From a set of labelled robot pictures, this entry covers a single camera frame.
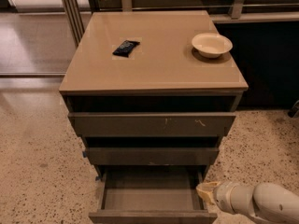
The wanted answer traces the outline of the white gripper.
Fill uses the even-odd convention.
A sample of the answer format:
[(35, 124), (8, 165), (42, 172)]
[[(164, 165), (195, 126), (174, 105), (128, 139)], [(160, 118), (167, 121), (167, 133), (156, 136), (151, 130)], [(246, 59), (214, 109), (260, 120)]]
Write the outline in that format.
[(198, 196), (206, 203), (217, 205), (229, 214), (253, 215), (254, 186), (235, 182), (203, 182), (196, 186)]

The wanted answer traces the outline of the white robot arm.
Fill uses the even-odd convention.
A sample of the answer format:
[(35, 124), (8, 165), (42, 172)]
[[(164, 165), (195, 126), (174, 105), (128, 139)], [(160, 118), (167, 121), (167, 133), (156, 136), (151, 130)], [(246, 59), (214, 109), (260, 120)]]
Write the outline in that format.
[(299, 196), (274, 183), (208, 182), (198, 184), (196, 191), (222, 212), (243, 215), (255, 224), (299, 224)]

